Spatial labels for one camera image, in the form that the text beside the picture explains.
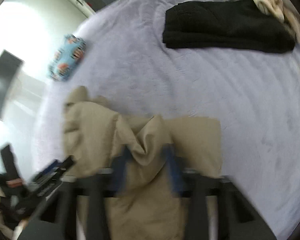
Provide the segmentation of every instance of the black folded clothing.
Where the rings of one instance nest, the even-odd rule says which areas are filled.
[[[283,53],[294,38],[253,0],[184,2],[166,12],[163,43],[167,48],[224,47]]]

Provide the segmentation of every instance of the bed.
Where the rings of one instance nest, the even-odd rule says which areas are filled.
[[[119,0],[74,35],[87,52],[68,82],[49,83],[36,124],[36,170],[63,159],[63,102],[86,86],[123,114],[218,118],[230,175],[279,240],[300,222],[300,47],[285,54],[167,49],[165,11],[188,0]]]

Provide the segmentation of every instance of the blue patterned pouch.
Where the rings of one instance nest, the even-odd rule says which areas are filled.
[[[55,53],[49,64],[49,76],[59,81],[66,81],[76,69],[79,60],[83,57],[86,43],[72,34],[65,36],[62,47]]]

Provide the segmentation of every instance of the beige plush blanket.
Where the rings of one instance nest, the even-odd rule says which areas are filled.
[[[186,201],[172,193],[162,146],[173,143],[188,167],[218,177],[220,134],[219,121],[206,117],[163,120],[160,115],[121,115],[107,108],[105,98],[89,99],[85,87],[74,90],[65,104],[64,148],[76,160],[72,175],[86,177],[110,166],[123,145],[133,156],[127,164],[125,189],[106,201],[113,240],[181,239]],[[79,208],[83,220],[85,207],[83,201]]]

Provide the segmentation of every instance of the white wall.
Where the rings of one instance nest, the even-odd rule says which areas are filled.
[[[25,179],[33,173],[31,140],[48,62],[63,36],[85,19],[68,0],[5,0],[0,6],[0,54],[6,49],[25,62],[6,100],[0,148],[12,143]]]
[[[68,0],[5,0],[0,6],[0,54],[11,52],[24,60],[26,74],[45,81],[63,35],[85,19]]]

